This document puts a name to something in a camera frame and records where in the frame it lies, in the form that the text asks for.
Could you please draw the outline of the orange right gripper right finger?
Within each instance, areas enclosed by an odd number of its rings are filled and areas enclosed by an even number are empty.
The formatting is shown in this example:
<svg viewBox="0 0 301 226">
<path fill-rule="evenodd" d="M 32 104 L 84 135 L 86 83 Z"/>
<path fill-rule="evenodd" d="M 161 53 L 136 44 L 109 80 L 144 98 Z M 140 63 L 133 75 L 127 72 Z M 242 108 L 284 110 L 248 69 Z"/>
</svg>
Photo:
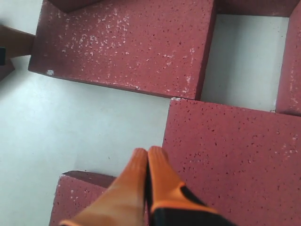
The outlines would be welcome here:
<svg viewBox="0 0 301 226">
<path fill-rule="evenodd" d="M 186 186 L 159 146 L 148 150 L 147 208 L 150 226 L 233 225 Z"/>
</svg>

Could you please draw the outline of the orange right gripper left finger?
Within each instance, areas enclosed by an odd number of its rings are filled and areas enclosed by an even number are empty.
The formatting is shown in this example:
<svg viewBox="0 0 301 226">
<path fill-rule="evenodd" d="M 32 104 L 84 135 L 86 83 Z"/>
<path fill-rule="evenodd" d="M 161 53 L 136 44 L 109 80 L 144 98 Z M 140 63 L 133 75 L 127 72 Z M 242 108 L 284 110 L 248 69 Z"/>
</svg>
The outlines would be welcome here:
<svg viewBox="0 0 301 226">
<path fill-rule="evenodd" d="M 147 151 L 136 148 L 122 173 L 90 206 L 61 226 L 143 226 Z"/>
</svg>

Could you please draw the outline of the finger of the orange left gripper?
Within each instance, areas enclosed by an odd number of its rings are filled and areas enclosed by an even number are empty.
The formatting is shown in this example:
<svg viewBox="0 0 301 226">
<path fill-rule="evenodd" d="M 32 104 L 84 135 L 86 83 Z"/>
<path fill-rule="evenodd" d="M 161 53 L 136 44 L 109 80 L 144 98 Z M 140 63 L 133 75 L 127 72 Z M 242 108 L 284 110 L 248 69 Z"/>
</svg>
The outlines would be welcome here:
<svg viewBox="0 0 301 226">
<path fill-rule="evenodd" d="M 0 26 L 0 47 L 5 49 L 5 58 L 28 56 L 32 53 L 35 35 L 5 25 Z"/>
</svg>

